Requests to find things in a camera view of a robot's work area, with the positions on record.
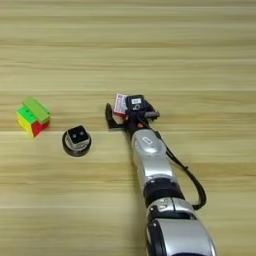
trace wooden table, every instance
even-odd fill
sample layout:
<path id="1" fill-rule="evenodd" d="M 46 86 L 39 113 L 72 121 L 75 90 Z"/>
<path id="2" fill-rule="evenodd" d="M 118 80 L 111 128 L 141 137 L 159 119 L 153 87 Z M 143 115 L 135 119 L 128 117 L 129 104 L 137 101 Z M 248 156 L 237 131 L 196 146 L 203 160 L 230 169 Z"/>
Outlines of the wooden table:
<path id="1" fill-rule="evenodd" d="M 255 13 L 255 0 L 1 0 L 0 255 L 145 255 L 130 148 L 104 120 L 117 92 L 161 112 L 154 128 L 207 190 L 198 215 L 219 255 L 255 255 Z M 27 96 L 51 110 L 36 139 L 16 122 Z M 79 124 L 93 146 L 76 159 L 61 137 Z"/>

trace white label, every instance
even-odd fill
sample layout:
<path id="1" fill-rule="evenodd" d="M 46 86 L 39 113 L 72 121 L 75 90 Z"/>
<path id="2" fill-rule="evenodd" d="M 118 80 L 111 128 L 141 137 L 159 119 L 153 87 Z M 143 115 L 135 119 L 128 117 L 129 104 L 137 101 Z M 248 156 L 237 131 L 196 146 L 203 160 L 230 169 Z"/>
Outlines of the white label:
<path id="1" fill-rule="evenodd" d="M 127 109 L 126 107 L 126 103 L 125 103 L 125 98 L 127 97 L 127 95 L 124 94 L 120 94 L 118 93 L 116 95 L 116 102 L 115 102 L 115 107 L 114 107 L 114 114 L 116 115 L 121 115 L 124 116 L 125 115 L 125 111 Z"/>
<path id="2" fill-rule="evenodd" d="M 141 98 L 132 99 L 132 104 L 141 104 Z"/>
<path id="3" fill-rule="evenodd" d="M 149 146 L 150 146 L 151 144 L 153 144 L 153 141 L 152 141 L 151 139 L 149 139 L 148 137 L 143 137 L 142 140 L 143 140 L 144 142 L 146 142 Z"/>

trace red cube face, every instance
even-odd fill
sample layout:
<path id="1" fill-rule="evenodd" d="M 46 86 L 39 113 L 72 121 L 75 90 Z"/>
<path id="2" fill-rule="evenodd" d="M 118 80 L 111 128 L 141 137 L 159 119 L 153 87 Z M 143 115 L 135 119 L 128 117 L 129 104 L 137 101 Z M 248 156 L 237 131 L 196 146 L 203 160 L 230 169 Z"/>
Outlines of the red cube face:
<path id="1" fill-rule="evenodd" d="M 45 124 L 40 124 L 38 121 L 32 124 L 32 131 L 34 137 L 36 137 L 41 131 L 46 129 L 49 126 L 50 121 L 46 122 Z"/>

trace green cube face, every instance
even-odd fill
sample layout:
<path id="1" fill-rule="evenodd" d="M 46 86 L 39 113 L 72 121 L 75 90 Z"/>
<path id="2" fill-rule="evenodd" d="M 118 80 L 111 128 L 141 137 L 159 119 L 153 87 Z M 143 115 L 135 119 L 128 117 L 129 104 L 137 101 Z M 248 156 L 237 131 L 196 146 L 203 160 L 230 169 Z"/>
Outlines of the green cube face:
<path id="1" fill-rule="evenodd" d="M 35 116 L 39 123 L 44 124 L 49 121 L 49 111 L 42 106 L 36 99 L 29 97 L 23 101 L 24 107 L 28 108 L 29 111 Z"/>
<path id="2" fill-rule="evenodd" d="M 30 124 L 33 124 L 37 121 L 35 116 L 29 111 L 29 109 L 24 106 L 18 110 L 18 113 L 23 116 Z"/>

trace yellow cube face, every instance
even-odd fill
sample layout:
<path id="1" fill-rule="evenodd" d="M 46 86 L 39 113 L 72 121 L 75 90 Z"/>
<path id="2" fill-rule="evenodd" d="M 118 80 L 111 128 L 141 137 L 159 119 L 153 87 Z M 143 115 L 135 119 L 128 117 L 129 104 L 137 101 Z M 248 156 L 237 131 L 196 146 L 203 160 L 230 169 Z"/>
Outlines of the yellow cube face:
<path id="1" fill-rule="evenodd" d="M 24 130 L 26 130 L 30 135 L 34 136 L 31 124 L 23 116 L 21 116 L 19 113 L 17 113 L 17 119 L 18 119 L 18 122 L 19 122 L 20 126 Z"/>

